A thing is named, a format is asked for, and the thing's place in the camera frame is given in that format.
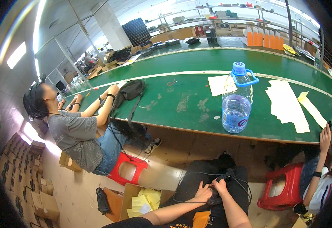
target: hand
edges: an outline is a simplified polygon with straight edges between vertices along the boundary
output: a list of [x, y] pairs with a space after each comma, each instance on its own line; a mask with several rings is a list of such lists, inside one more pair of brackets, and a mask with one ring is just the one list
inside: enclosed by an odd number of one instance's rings
[[226, 186], [226, 182], [224, 179], [217, 182], [217, 178], [212, 181], [212, 185], [214, 185], [214, 188], [217, 189], [220, 196], [229, 194]]
[[106, 99], [106, 96], [107, 96], [108, 93], [109, 93], [109, 88], [106, 89], [106, 90], [104, 91], [104, 93], [100, 95], [100, 98], [101, 98], [102, 100], [105, 100], [105, 99]]
[[196, 202], [207, 202], [210, 197], [212, 197], [212, 190], [209, 187], [209, 184], [206, 184], [203, 188], [203, 181], [199, 184], [199, 189], [195, 194], [195, 201]]
[[109, 90], [109, 94], [116, 96], [119, 92], [119, 87], [117, 84], [113, 84], [109, 87], [108, 90]]
[[326, 127], [320, 133], [319, 145], [321, 148], [321, 154], [327, 156], [328, 149], [331, 144], [332, 131], [329, 130], [330, 126], [326, 124]]

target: gray t-shirt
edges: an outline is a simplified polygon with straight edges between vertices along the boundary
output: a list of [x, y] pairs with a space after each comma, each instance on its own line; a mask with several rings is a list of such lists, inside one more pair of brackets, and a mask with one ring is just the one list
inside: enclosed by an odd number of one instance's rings
[[81, 113], [59, 111], [48, 118], [48, 127], [57, 146], [87, 172], [93, 172], [103, 154], [96, 139], [95, 116], [81, 117]]

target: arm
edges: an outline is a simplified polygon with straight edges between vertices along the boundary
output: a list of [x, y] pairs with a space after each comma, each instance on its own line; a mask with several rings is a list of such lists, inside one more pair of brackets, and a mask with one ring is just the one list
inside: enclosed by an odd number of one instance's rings
[[[319, 161], [318, 161], [318, 165], [316, 167], [316, 172], [322, 172], [322, 169], [324, 167], [324, 162], [326, 161], [328, 149], [330, 147], [332, 132], [328, 129], [329, 129], [329, 125], [326, 124], [326, 127], [320, 133], [319, 144], [320, 144], [321, 152], [319, 154]], [[320, 179], [319, 177], [312, 177], [312, 180], [309, 184], [307, 193], [305, 194], [305, 197], [303, 199], [303, 204], [306, 207], [309, 206], [309, 204], [312, 200], [312, 197], [317, 190], [319, 179]]]
[[246, 213], [228, 192], [226, 182], [224, 180], [217, 182], [215, 179], [212, 184], [214, 184], [214, 187], [222, 198], [229, 228], [252, 228]]
[[[187, 202], [207, 202], [207, 200], [212, 196], [212, 191], [208, 187], [209, 184], [206, 184], [203, 188], [203, 181], [201, 181], [195, 197]], [[194, 210], [204, 204], [205, 203], [178, 203], [145, 213], [140, 217], [148, 219], [153, 225], [163, 225], [174, 221], [186, 212]]]
[[[116, 96], [118, 94], [119, 87], [116, 84], [114, 84], [114, 85], [111, 85], [108, 88], [108, 90], [109, 90], [108, 91], [109, 94]], [[111, 96], [106, 97], [105, 104], [103, 105], [103, 107], [100, 108], [99, 115], [96, 116], [97, 126], [104, 125], [106, 123], [106, 121], [108, 120], [110, 109], [113, 106], [113, 101], [114, 101], [113, 97], [111, 97]]]
[[[109, 93], [109, 88], [105, 90], [103, 94], [100, 95], [101, 99], [106, 99], [106, 96]], [[96, 99], [89, 107], [86, 108], [85, 111], [81, 112], [81, 117], [90, 117], [93, 116], [96, 110], [98, 110], [100, 107], [100, 101], [99, 99]]]

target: wristband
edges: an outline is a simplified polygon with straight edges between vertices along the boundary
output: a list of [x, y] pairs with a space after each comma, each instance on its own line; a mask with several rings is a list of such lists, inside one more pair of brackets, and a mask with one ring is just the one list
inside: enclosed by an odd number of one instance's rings
[[321, 172], [314, 172], [314, 173], [313, 173], [313, 176], [314, 176], [314, 177], [319, 177], [319, 178], [321, 178], [322, 173], [321, 173]]
[[113, 94], [109, 94], [109, 93], [108, 93], [108, 95], [107, 95], [106, 97], [108, 97], [108, 96], [111, 96], [112, 98], [115, 99], [115, 96], [114, 96]]

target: stacked black trays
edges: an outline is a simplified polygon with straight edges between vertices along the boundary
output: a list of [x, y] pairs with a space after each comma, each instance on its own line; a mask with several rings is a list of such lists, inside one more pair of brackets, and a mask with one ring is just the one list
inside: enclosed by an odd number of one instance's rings
[[151, 44], [151, 35], [147, 31], [147, 27], [142, 18], [137, 18], [122, 25], [125, 34], [131, 41], [133, 47], [140, 45], [141, 47]]

